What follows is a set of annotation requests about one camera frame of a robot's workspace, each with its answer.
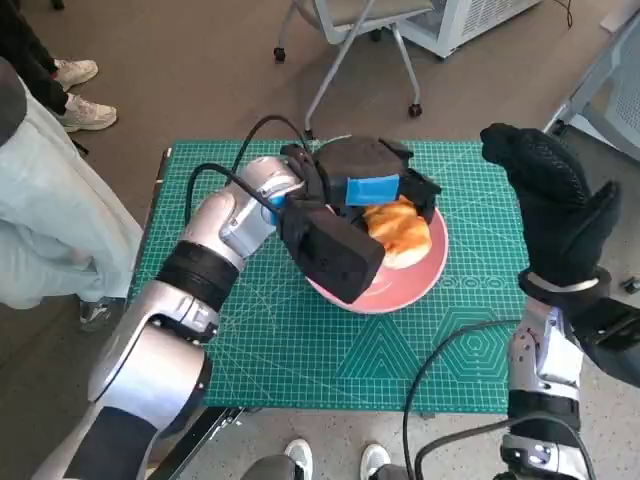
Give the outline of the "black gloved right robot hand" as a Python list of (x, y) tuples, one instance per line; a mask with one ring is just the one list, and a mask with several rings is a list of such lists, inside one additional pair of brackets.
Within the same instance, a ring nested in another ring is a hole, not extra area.
[(518, 198), (530, 270), (557, 287), (594, 279), (620, 217), (620, 184), (593, 193), (576, 156), (537, 129), (494, 123), (480, 138), (484, 159), (505, 170)]

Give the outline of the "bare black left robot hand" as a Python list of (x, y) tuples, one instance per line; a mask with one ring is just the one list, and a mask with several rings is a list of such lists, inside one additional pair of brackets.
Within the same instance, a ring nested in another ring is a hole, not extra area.
[(365, 230), (367, 207), (382, 206), (402, 197), (428, 223), (432, 221), (441, 187), (410, 167), (413, 156), (399, 142), (346, 136), (325, 143), (312, 159), (325, 202), (338, 216)]

